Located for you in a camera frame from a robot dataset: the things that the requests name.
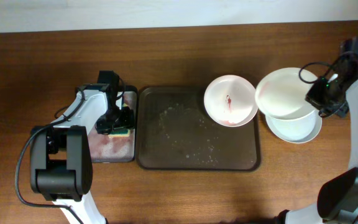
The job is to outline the green and yellow sponge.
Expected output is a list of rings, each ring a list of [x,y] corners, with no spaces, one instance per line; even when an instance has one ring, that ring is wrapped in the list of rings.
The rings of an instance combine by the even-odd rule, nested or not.
[[[115,121],[111,132],[108,134],[110,138],[126,137],[132,127],[132,110],[124,104],[121,114]]]

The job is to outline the cream plate with red stain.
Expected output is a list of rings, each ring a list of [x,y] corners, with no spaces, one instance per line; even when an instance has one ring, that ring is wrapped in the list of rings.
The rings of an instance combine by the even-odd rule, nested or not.
[[[298,119],[315,108],[305,100],[316,75],[296,67],[281,68],[265,76],[258,83],[255,102],[266,116],[276,119]]]

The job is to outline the pink stained white plate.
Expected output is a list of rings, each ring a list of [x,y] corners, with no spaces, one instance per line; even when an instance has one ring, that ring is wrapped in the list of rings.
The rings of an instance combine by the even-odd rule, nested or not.
[[[230,128],[251,122],[258,111],[255,87],[237,75],[213,80],[205,90],[203,103],[213,121]]]

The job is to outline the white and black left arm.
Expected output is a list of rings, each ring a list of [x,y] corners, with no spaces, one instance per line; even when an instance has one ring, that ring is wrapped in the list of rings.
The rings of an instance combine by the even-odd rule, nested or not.
[[[62,115],[32,131],[30,187],[70,223],[107,223],[91,194],[93,163],[132,160],[136,99],[133,86],[82,85]]]

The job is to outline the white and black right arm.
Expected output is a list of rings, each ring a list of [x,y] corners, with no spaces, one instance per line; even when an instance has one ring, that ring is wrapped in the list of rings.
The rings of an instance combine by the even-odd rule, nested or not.
[[[351,116],[349,169],[326,182],[315,204],[299,210],[284,210],[274,223],[358,223],[358,54],[347,52],[330,65],[339,77],[313,81],[306,100],[323,114],[337,113],[347,106]]]

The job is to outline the large brown serving tray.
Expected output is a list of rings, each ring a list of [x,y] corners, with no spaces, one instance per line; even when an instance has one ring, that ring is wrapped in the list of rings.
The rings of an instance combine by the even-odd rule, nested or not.
[[[259,122],[229,128],[213,121],[203,104],[204,90],[151,86],[142,90],[137,109],[136,161],[149,170],[258,169]]]

